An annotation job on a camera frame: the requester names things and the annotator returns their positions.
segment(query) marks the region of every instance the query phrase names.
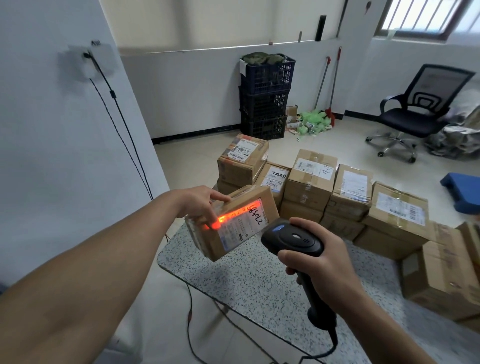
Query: table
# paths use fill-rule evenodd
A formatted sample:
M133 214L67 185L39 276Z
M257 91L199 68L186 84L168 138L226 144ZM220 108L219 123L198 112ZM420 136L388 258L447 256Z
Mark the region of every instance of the table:
M438 363L478 363L480 335L402 297L394 261L346 242L366 292ZM315 328L306 311L308 300L295 276L252 236L216 262L194 246L185 226L158 254L158 265L244 318L304 353L331 347L328 333ZM338 347L333 363L369 363L346 323L338 318Z

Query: black mesh chair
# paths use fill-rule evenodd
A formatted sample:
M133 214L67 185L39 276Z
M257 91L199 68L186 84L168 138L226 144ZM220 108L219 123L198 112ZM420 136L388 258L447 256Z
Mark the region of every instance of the black mesh chair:
M414 163L417 160L417 141L402 139L403 134L426 138L438 133L446 126L445 122L438 119L449 111L455 96L474 75L475 72L460 68L424 64L404 94L386 97L380 103L381 114L377 121L398 130L398 133L372 135L365 140L369 142L375 138L384 138L391 141L378 152L379 157L383 157L394 145L400 144L411 152L408 162ZM385 111L388 100L397 100L401 107ZM409 106L425 109L426 113L409 110Z

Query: black barcode scanner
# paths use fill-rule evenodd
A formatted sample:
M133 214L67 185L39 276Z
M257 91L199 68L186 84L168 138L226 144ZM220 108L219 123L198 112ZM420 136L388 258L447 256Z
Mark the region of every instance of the black barcode scanner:
M324 244L315 235L281 218L267 227L262 235L262 244L275 255L283 249L311 256L320 256L324 251ZM335 312L320 299L310 276L302 272L297 272L297 275L310 302L310 308L307 311L310 322L322 330L335 330Z

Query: black plastic crate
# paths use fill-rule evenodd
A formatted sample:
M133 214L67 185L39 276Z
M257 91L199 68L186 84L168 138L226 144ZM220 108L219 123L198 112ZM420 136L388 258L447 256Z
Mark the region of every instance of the black plastic crate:
M240 111L251 119L271 119L285 115L290 89L251 95L239 86Z
M242 134L264 140L279 139L285 134L286 123L286 115L265 120L252 120L242 112L240 131Z
M295 60L279 54L284 56L286 61L275 64L247 64L245 76L240 74L242 88L252 95L290 89Z

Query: tiled floor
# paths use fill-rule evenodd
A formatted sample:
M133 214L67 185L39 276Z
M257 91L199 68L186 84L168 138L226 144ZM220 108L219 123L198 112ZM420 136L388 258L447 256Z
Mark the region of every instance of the tiled floor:
M336 156L340 163L372 171L376 180L428 198L431 219L451 226L462 222L465 216L453 209L451 198L439 180L448 172L480 175L480 161L459 162L438 158L421 148L415 164L408 164L401 157L379 158L375 147L367 145L364 140L381 128L371 121L347 117L337 121L334 129L317 137L306 136L297 141L294 135L286 133L285 138L270 142L268 158L292 166L300 148ZM199 184L213 186L218 178L216 159L236 133L219 133L156 145L170 188ZM181 219L177 219L168 234L173 236L182 223ZM192 294L191 338L195 351L203 360L210 364L267 364L271 361L221 316L208 297L194 290ZM185 331L189 297L184 283L154 262L132 309L141 315L144 363L197 363L190 354ZM299 351L238 315L229 313L229 316L280 363L298 362Z

